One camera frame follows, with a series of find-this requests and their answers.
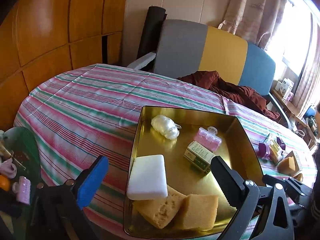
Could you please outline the pink hair clip on stand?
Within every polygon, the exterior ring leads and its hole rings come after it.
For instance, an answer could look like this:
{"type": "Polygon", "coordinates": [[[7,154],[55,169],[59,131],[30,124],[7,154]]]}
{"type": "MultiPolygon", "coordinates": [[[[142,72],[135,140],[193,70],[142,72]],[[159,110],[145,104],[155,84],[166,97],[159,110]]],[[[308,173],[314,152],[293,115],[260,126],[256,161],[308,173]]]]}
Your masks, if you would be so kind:
{"type": "Polygon", "coordinates": [[[25,176],[20,176],[18,182],[12,185],[16,200],[22,204],[30,205],[31,182],[25,176]]]}

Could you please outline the white ointment box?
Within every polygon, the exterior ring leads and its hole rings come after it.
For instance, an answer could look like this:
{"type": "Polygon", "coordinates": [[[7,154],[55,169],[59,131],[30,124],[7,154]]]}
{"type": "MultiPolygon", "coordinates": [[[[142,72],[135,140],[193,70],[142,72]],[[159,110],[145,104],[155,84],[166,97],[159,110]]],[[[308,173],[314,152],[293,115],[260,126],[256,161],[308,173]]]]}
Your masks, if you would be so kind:
{"type": "Polygon", "coordinates": [[[294,177],[302,170],[302,163],[295,151],[291,151],[283,160],[277,165],[279,173],[294,177]]]}

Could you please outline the green medicine box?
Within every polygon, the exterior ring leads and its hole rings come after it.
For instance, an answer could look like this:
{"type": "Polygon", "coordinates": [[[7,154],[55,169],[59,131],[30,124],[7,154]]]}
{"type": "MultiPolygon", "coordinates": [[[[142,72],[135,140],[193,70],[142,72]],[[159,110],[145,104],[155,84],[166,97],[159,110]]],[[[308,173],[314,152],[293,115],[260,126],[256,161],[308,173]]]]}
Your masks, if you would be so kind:
{"type": "Polygon", "coordinates": [[[197,169],[208,174],[211,171],[210,165],[215,154],[199,142],[192,141],[185,150],[184,157],[197,169]]]}

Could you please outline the purple plastic cup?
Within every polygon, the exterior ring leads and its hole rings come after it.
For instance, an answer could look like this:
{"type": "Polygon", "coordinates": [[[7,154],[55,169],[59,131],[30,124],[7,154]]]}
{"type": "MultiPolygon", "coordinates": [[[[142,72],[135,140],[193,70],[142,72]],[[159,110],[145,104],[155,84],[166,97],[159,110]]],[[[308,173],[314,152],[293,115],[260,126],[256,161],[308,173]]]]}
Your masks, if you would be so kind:
{"type": "Polygon", "coordinates": [[[268,144],[261,142],[258,145],[257,156],[261,159],[269,159],[271,154],[271,150],[268,144]]]}

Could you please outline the pink hair clip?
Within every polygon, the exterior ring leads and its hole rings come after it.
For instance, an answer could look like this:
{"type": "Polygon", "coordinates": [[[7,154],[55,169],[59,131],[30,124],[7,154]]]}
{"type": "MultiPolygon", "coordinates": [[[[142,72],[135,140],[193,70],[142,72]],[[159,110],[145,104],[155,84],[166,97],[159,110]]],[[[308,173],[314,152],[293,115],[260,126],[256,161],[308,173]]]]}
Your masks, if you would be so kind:
{"type": "Polygon", "coordinates": [[[194,136],[194,141],[211,152],[215,152],[222,143],[222,139],[217,136],[217,129],[213,126],[209,126],[207,129],[200,127],[194,136]]]}
{"type": "Polygon", "coordinates": [[[12,185],[16,200],[22,204],[30,205],[31,182],[25,176],[20,176],[18,182],[12,185]]]}

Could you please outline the white sponge block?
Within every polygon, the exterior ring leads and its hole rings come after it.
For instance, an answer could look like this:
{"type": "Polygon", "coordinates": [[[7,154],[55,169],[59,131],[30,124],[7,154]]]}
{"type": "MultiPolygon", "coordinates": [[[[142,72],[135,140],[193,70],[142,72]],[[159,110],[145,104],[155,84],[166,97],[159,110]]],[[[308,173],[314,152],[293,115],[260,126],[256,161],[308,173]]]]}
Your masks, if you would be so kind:
{"type": "Polygon", "coordinates": [[[154,200],[168,196],[163,155],[135,158],[126,195],[130,200],[154,200]]]}

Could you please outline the white carton on desk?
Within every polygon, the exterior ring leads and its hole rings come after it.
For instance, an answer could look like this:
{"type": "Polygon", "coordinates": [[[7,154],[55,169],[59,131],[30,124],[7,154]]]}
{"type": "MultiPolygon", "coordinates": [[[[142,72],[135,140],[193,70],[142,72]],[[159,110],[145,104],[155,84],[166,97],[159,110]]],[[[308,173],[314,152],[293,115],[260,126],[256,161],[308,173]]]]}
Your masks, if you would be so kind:
{"type": "Polygon", "coordinates": [[[281,94],[281,96],[283,97],[283,100],[287,100],[287,98],[289,97],[289,94],[291,93],[291,90],[294,86],[294,82],[288,78],[284,78],[280,88],[279,88],[279,92],[281,94]]]}

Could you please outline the striped bed sheet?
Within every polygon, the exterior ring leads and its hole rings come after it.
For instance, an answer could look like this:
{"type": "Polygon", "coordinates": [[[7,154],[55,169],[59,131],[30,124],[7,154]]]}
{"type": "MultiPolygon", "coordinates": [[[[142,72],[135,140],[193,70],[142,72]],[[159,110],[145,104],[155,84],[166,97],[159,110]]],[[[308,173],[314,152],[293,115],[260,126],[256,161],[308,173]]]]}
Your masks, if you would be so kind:
{"type": "Polygon", "coordinates": [[[61,185],[95,160],[109,160],[107,176],[84,212],[100,230],[127,238],[123,208],[129,160],[143,106],[196,109],[236,116],[253,147],[279,135],[289,150],[307,159],[303,181],[311,186],[317,169],[305,141],[284,126],[223,96],[143,71],[94,64],[52,77],[26,97],[15,126],[34,133],[41,176],[61,185]]]}

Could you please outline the yellow sponge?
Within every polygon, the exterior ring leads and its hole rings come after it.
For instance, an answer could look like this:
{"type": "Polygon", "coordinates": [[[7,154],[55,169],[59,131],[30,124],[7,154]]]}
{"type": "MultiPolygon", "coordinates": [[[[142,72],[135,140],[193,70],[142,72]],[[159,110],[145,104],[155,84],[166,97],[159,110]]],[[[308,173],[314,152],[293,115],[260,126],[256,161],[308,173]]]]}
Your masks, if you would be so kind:
{"type": "Polygon", "coordinates": [[[174,228],[178,230],[208,231],[214,227],[218,195],[188,195],[174,218],[174,228]]]}
{"type": "Polygon", "coordinates": [[[167,186],[168,196],[154,200],[136,200],[134,208],[151,225],[158,229],[165,228],[177,215],[186,195],[178,192],[169,185],[167,186]]]}

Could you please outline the black rolled mat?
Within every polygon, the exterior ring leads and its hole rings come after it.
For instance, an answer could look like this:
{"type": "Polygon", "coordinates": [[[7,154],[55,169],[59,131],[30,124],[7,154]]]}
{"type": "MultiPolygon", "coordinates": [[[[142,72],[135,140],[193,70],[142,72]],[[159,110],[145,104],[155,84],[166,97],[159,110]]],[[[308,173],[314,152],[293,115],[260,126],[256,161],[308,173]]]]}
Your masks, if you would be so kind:
{"type": "Polygon", "coordinates": [[[162,25],[166,17],[167,14],[164,8],[158,6],[150,6],[148,8],[140,38],[137,59],[157,50],[162,25]]]}

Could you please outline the white plastic bag ball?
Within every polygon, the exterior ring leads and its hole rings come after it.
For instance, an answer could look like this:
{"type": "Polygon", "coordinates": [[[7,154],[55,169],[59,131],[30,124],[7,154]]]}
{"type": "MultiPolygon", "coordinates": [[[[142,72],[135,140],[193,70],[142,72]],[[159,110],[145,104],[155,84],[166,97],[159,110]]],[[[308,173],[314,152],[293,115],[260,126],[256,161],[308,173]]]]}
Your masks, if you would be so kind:
{"type": "Polygon", "coordinates": [[[162,136],[169,140],[176,139],[180,134],[180,125],[174,123],[174,121],[164,115],[157,115],[151,120],[151,126],[162,136]]]}

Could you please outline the cracker snack packet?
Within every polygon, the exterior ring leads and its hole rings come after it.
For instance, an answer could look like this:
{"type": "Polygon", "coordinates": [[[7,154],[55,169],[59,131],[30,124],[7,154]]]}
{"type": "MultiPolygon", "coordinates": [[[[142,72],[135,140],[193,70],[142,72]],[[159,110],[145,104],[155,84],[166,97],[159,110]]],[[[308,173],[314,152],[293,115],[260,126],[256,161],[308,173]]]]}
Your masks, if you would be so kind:
{"type": "Polygon", "coordinates": [[[273,138],[269,138],[265,141],[265,144],[269,148],[269,158],[273,161],[274,165],[278,165],[278,163],[283,159],[283,149],[279,146],[277,141],[273,138]]]}

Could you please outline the purple lid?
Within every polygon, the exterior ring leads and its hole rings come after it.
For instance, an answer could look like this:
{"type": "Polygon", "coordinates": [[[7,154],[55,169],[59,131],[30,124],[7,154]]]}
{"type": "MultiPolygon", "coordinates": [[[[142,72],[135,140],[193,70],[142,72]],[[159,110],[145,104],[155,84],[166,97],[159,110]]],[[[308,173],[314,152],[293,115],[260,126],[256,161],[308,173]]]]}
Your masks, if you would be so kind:
{"type": "Polygon", "coordinates": [[[280,148],[285,151],[286,150],[285,142],[280,137],[276,137],[276,140],[277,140],[277,144],[280,146],[280,148]]]}

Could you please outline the wooden desk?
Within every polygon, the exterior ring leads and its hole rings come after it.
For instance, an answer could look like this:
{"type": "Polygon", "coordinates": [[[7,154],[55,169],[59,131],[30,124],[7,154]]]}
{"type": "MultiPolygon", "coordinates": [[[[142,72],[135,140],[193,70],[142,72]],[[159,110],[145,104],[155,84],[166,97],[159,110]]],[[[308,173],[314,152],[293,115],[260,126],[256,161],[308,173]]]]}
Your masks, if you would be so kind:
{"type": "Polygon", "coordinates": [[[283,100],[281,94],[275,89],[271,89],[271,94],[280,104],[284,113],[288,117],[292,130],[296,133],[298,130],[303,131],[305,134],[303,139],[307,143],[310,151],[317,150],[319,140],[316,136],[314,136],[307,121],[304,118],[298,117],[298,111],[296,107],[290,101],[283,100]]]}

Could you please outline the dark red jacket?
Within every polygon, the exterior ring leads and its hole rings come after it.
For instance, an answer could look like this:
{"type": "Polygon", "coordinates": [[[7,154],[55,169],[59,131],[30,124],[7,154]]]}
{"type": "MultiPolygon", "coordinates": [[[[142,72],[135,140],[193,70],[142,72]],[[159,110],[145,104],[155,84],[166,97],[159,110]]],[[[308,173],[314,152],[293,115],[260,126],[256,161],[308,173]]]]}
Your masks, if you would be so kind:
{"type": "Polygon", "coordinates": [[[267,100],[248,86],[237,86],[223,80],[217,71],[196,71],[193,74],[179,77],[178,80],[220,94],[235,103],[254,110],[269,119],[276,121],[280,114],[267,109],[267,100]]]}

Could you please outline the pink curtain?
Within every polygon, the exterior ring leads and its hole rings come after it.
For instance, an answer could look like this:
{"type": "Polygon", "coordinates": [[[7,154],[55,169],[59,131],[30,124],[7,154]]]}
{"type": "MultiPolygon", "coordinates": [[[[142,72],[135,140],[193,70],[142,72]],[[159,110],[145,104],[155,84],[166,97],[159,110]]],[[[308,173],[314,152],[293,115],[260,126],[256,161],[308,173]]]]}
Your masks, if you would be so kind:
{"type": "Polygon", "coordinates": [[[230,0],[219,29],[264,49],[283,19],[286,3],[287,0],[230,0]]]}

